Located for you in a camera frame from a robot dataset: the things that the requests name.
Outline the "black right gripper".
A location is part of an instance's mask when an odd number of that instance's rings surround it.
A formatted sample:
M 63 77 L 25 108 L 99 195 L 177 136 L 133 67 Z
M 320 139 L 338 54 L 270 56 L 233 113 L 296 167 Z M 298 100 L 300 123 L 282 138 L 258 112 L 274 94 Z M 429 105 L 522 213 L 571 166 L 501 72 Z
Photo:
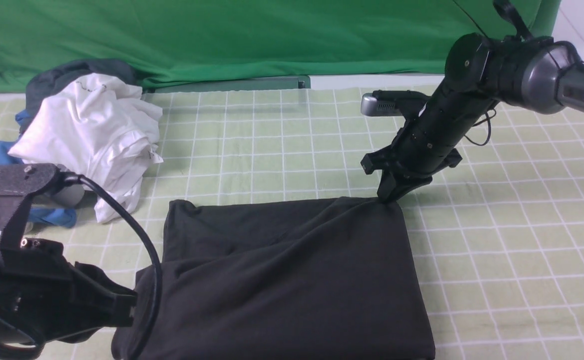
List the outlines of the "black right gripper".
M 467 132 L 495 107 L 495 101 L 476 93 L 436 92 L 419 115 L 406 119 L 390 145 L 362 159 L 366 174 L 382 170 L 377 197 L 395 202 L 433 181 L 447 167 L 445 159 Z

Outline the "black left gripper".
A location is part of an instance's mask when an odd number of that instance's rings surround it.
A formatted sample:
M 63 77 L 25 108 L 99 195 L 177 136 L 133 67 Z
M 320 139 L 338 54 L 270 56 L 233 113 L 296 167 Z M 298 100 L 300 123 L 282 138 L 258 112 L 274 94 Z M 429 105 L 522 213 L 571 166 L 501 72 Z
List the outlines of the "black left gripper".
M 105 327 L 128 328 L 137 298 L 95 265 L 68 262 L 60 243 L 0 248 L 0 351 L 40 351 Z

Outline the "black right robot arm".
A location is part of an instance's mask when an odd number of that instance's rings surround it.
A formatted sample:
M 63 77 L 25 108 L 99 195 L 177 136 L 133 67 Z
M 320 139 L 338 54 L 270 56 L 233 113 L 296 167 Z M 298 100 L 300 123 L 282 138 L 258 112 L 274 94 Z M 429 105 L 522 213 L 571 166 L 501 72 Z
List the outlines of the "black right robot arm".
M 575 46 L 534 36 L 508 0 L 493 6 L 516 35 L 463 35 L 449 51 L 433 95 L 379 89 L 362 96 L 364 116 L 405 118 L 390 145 L 362 159 L 366 174 L 381 171 L 380 201 L 397 201 L 456 167 L 462 160 L 458 143 L 473 127 L 490 123 L 489 112 L 500 103 L 544 115 L 566 108 L 584 113 L 584 60 Z

